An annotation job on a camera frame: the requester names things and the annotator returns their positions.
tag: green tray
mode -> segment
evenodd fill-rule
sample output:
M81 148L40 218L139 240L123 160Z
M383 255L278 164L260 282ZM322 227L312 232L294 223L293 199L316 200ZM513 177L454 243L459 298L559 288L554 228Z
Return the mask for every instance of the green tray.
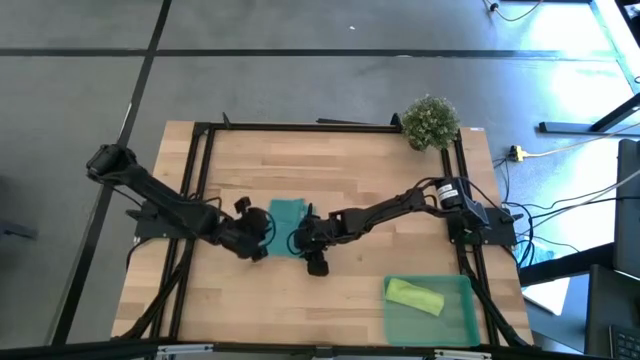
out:
M440 316L384 300L392 278L444 295ZM384 332L393 346L477 346L478 321L469 278L452 276L389 275L384 278Z

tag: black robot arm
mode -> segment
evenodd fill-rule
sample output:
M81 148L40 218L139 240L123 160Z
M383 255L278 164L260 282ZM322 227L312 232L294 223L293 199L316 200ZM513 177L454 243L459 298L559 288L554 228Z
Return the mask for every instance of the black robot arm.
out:
M249 207L249 198L236 202L242 216L233 219L222 210L200 200L184 199L138 165L130 149L119 145L102 145L87 163L90 179L108 186L124 185L151 202L158 216L182 233L222 245L239 258L258 261L267 256L261 244L269 230L264 210Z
M435 186L442 208L429 205L424 190ZM298 255L307 260L310 275L326 276L329 267L323 251L329 246L357 240L380 223L411 212L426 212L438 218L458 217L468 231L489 225L484 207L464 195L459 179L425 178L403 194L368 208L348 208L329 213L327 219L314 215L309 205L307 215L292 235Z

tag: potted plant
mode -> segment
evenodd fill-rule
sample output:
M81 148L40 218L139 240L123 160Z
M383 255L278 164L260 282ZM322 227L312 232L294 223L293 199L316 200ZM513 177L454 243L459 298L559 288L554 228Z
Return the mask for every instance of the potted plant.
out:
M402 115L402 132L414 150L444 149L456 138L458 115L445 98L425 96Z

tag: concrete floor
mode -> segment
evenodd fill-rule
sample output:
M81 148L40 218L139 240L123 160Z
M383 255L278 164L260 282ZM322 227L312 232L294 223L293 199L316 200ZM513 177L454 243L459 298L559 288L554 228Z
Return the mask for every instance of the concrete floor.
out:
M160 5L4 1L0 48L146 48ZM518 14L528 6L502 9ZM176 1L160 47L611 50L587 5L543 4L521 22L505 23L488 17L481 0ZM0 217L40 232L37 241L0 242L0 348L48 341L98 189L84 177L84 164L100 144L117 139L141 63L0 58ZM633 94L614 60L157 58L129 146L151 168L167 120L220 121L225 111L237 122L386 123L427 93L449 98L464 126L485 127L495 158L512 144L541 152L582 140L534 127L592 122ZM531 159L511 168L510 199L550 204L613 183L615 168L616 140ZM109 337L133 236L124 215L130 207L120 197L112 201L72 342ZM585 228L585 219L599 226ZM539 230L580 249L610 242L613 206L575 210Z

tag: wooden table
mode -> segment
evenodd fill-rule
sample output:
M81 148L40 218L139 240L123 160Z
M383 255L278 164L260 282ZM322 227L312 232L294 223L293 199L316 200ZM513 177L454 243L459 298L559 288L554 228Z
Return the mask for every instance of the wooden table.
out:
M191 122L170 121L160 145L153 174L176 190L192 129ZM499 203L484 130L461 132L469 177ZM450 154L455 175L455 153ZM192 189L198 167L194 171ZM423 177L442 175L439 151L411 150L399 134L216 131L205 198L221 196L223 210L230 214L241 196L264 209L273 198L304 198L326 217L335 209L370 206ZM473 196L481 199L478 193ZM167 244L159 239L134 253L113 335L128 330L156 295ZM332 247L326 257L329 276L312 277L303 260L269 257L252 263L197 241L179 340L387 345L384 276L459 274L445 221L422 213L381 224L358 241ZM513 259L493 246L484 247L484 257L493 300L519 335L532 342ZM170 299L161 335L168 333L172 309ZM476 315L486 343L477 299Z

